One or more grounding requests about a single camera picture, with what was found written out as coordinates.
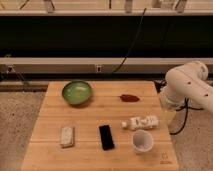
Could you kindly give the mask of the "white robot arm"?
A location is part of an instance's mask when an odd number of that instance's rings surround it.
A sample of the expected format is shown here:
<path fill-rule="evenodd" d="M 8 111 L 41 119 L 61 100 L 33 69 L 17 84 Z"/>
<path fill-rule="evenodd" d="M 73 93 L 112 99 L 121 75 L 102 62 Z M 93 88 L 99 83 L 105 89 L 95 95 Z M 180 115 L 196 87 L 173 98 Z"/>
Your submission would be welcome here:
<path fill-rule="evenodd" d="M 174 110 L 189 98 L 213 113 L 213 87 L 206 83 L 208 68 L 201 61 L 191 61 L 170 69 L 165 75 L 166 86 L 159 93 L 165 122 L 174 119 Z"/>

